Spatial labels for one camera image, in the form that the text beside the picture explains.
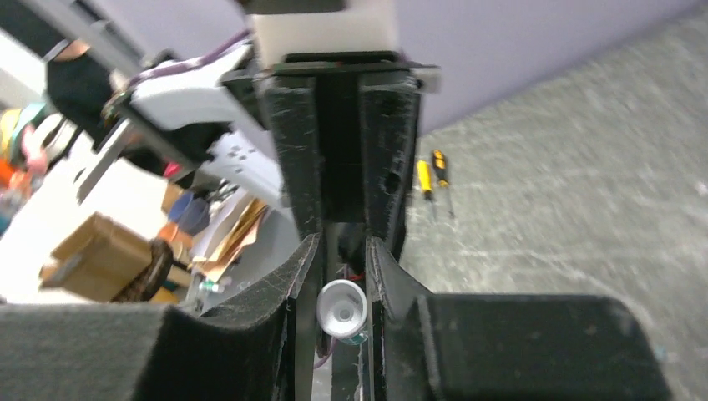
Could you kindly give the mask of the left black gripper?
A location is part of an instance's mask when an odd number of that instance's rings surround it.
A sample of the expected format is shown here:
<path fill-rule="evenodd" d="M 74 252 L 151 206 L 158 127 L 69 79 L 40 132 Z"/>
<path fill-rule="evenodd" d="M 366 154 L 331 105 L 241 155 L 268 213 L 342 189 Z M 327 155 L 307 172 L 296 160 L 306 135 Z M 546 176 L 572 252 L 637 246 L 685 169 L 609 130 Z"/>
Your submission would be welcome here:
<path fill-rule="evenodd" d="M 391 51 L 249 60 L 220 80 L 235 99 L 220 173 L 292 216 L 301 238 L 363 221 L 399 260 L 422 95 L 439 78 Z"/>

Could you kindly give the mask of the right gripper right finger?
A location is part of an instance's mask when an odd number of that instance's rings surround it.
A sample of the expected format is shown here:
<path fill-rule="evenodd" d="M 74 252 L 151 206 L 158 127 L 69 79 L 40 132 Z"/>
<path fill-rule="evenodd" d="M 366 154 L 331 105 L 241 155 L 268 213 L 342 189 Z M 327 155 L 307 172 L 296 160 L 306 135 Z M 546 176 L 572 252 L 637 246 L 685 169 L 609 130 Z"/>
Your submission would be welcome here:
<path fill-rule="evenodd" d="M 612 297 L 433 293 L 367 239 L 370 400 L 668 400 Z"/>

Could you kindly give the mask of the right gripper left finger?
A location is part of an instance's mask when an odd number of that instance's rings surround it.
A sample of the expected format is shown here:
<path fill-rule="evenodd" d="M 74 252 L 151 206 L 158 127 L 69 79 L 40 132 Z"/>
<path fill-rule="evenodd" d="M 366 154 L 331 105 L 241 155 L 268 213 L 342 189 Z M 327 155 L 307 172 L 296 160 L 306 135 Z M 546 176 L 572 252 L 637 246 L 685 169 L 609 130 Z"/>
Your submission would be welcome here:
<path fill-rule="evenodd" d="M 307 400 L 321 238 L 202 316 L 171 305 L 1 309 L 4 400 Z"/>

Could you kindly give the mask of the green white glue stick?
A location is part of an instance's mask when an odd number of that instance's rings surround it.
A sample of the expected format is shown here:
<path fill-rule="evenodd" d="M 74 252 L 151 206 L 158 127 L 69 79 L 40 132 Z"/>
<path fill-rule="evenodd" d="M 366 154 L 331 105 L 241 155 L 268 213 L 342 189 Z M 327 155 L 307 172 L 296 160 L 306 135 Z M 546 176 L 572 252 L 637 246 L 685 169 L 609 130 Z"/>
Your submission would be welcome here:
<path fill-rule="evenodd" d="M 323 332 L 340 343 L 357 346 L 368 339 L 367 297 L 355 282 L 327 283 L 317 298 L 316 318 Z"/>

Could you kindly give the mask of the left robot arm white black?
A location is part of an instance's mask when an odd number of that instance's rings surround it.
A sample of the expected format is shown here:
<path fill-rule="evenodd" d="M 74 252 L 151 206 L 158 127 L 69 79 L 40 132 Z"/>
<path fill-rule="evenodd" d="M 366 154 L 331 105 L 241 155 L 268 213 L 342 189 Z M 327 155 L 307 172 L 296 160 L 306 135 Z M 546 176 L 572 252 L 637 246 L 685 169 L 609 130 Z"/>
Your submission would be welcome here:
<path fill-rule="evenodd" d="M 289 53 L 268 67 L 245 40 L 163 63 L 112 109 L 159 155 L 242 186 L 347 257 L 370 236 L 403 242 L 422 95 L 439 80 L 437 65 L 392 50 Z"/>

